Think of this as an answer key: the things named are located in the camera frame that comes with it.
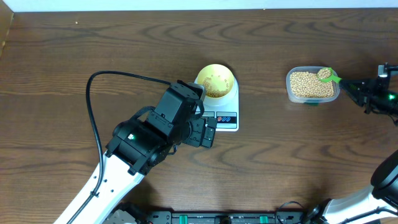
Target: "plastic container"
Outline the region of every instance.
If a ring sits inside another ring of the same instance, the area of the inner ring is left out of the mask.
[[[286,89],[287,89],[287,94],[289,96],[289,99],[291,102],[294,103],[326,103],[326,102],[331,102],[337,98],[337,96],[340,94],[340,88],[338,86],[338,83],[332,82],[333,83],[333,92],[335,93],[332,97],[326,97],[326,98],[307,98],[307,97],[298,97],[295,96],[292,92],[292,86],[290,85],[290,76],[294,72],[310,72],[310,73],[318,73],[319,70],[323,69],[325,67],[318,67],[318,66],[303,66],[303,67],[295,67],[291,69],[291,71],[287,74],[286,76]]]

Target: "wooden table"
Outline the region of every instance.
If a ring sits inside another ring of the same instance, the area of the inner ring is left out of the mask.
[[[274,210],[345,197],[370,183],[398,145],[387,116],[345,93],[291,103],[285,77],[327,65],[343,78],[398,64],[398,10],[57,12],[16,14],[0,59],[0,223],[52,223],[98,163],[85,103],[88,77],[120,70],[193,81],[229,65],[240,130],[211,149],[182,146],[125,200],[174,210]],[[391,87],[398,89],[397,80]],[[102,144],[165,86],[103,75],[91,89]]]

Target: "scoop of beans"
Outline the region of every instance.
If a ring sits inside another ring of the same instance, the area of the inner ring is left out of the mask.
[[[327,68],[319,71],[319,78],[328,78],[330,75]],[[319,81],[316,73],[294,72],[290,75],[290,86],[297,97],[328,98],[335,94],[332,82]]]

